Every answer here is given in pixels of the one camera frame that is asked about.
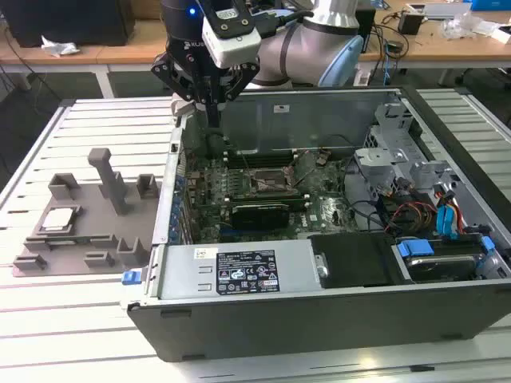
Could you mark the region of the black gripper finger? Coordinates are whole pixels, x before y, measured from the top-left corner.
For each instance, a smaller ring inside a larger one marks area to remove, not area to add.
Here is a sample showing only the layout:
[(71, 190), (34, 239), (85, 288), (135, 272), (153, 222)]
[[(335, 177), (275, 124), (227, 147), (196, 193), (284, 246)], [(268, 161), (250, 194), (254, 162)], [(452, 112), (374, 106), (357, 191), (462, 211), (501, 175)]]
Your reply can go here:
[(203, 110), (209, 127), (215, 126), (215, 105), (206, 82), (206, 72), (196, 53), (185, 53), (179, 60), (169, 52), (157, 56), (151, 72), (183, 100), (192, 101)]
[(230, 69), (221, 69), (214, 76), (214, 126), (220, 126), (220, 113), (229, 101), (235, 100), (259, 72), (256, 62), (246, 62)]

